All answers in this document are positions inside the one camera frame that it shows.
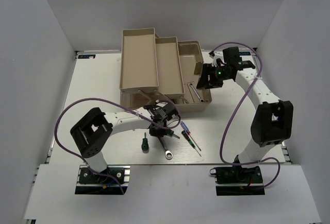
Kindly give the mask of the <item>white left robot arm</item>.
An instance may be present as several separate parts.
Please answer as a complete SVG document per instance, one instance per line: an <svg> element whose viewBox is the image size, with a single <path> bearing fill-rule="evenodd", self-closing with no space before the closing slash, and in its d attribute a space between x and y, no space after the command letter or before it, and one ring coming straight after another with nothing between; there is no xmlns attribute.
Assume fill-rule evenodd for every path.
<svg viewBox="0 0 330 224"><path fill-rule="evenodd" d="M179 117L178 110L171 103L161 102L136 110L117 113L103 112L92 108L70 130L70 134L81 154L90 166L91 176L97 182L108 179L109 169L102 149L111 135L148 129L151 136L166 135L168 122Z"/></svg>

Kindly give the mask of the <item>blue red handled screwdriver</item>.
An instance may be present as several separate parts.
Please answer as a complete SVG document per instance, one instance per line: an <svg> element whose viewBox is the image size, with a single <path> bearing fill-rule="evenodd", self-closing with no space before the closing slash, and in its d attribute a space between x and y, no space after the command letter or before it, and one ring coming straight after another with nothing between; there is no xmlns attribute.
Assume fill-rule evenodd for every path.
<svg viewBox="0 0 330 224"><path fill-rule="evenodd" d="M193 136L191 135L191 132L190 132L189 128L187 127L187 125L183 121L180 122L180 125L183 128L183 130L187 133L187 135L190 138L190 140L195 144L195 146L197 146L197 148L199 149L199 151L202 151L201 148L196 143L196 141L194 140Z"/></svg>

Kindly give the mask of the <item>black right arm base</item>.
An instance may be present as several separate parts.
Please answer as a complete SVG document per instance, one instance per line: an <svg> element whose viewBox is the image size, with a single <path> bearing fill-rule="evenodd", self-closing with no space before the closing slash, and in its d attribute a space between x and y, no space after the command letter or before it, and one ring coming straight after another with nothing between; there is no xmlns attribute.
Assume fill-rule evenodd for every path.
<svg viewBox="0 0 330 224"><path fill-rule="evenodd" d="M217 184L260 184L263 183L259 166L244 168L242 166L214 167L209 171L216 178Z"/></svg>

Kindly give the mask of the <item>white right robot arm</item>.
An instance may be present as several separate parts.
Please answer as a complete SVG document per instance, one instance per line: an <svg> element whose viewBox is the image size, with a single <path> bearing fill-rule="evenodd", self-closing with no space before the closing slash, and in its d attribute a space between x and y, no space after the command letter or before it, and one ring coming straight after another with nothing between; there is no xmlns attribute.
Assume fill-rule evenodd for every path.
<svg viewBox="0 0 330 224"><path fill-rule="evenodd" d="M251 140L232 163L233 177L245 182L251 177L250 168L266 161L265 155L291 136L293 104L277 97L263 82L260 67L251 60L243 60L238 47L229 47L218 56L209 53L212 63L204 63L197 89L216 89L224 81L233 80L244 90L256 112L251 124Z"/></svg>

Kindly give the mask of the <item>large chrome ratchet wrench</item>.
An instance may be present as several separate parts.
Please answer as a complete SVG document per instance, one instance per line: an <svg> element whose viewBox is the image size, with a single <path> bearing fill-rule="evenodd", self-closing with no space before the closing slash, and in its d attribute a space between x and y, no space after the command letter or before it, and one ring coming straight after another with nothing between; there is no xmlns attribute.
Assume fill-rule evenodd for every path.
<svg viewBox="0 0 330 224"><path fill-rule="evenodd" d="M170 152L170 150L168 149L168 147L166 146L164 140L162 137L158 137L158 140L162 146L162 148L164 149L164 153L165 153L165 157L167 160L171 160L173 158L173 153Z"/></svg>

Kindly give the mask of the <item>small chrome wrench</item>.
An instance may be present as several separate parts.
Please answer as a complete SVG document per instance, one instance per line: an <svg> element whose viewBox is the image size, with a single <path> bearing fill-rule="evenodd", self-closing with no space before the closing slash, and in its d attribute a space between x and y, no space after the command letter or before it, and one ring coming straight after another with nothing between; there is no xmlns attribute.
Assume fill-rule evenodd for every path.
<svg viewBox="0 0 330 224"><path fill-rule="evenodd" d="M189 83L189 87L192 89L192 91L195 93L195 95L197 96L197 98L199 99L199 101L201 103L204 102L204 99L201 97L201 95L198 93L197 89L194 87L193 83Z"/></svg>

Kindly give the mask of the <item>beige plastic toolbox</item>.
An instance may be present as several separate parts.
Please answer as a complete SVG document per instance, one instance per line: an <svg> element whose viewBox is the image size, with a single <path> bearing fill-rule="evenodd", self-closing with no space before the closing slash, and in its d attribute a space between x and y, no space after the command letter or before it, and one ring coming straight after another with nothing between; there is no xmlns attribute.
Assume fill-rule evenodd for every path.
<svg viewBox="0 0 330 224"><path fill-rule="evenodd" d="M209 90L196 88L204 63L198 41L160 37L154 28L122 31L121 105L137 109L169 99L181 112L204 111L212 102ZM201 103L189 83L204 99Z"/></svg>

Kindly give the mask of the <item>black green precision screwdriver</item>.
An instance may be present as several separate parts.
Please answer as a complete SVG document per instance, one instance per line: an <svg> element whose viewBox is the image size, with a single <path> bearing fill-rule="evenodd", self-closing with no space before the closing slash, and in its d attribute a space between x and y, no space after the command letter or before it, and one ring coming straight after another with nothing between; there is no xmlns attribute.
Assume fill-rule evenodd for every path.
<svg viewBox="0 0 330 224"><path fill-rule="evenodd" d="M201 157L201 154L198 152L194 142L191 140L191 138L189 138L187 132L185 130L183 130L181 132L181 134L183 135L183 137L188 141L188 143L190 144L190 146L198 153L198 155Z"/></svg>

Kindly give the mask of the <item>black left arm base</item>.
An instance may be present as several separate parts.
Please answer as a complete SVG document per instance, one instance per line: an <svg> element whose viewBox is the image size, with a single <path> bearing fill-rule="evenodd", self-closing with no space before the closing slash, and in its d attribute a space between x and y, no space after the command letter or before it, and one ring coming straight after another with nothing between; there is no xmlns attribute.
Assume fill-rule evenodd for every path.
<svg viewBox="0 0 330 224"><path fill-rule="evenodd" d="M78 173L78 183L80 184L102 184L102 185L117 185L116 180L120 183L124 183L125 177L125 170L124 167L112 167L108 166L108 168L101 172L100 174L93 173L87 167L81 167Z"/></svg>

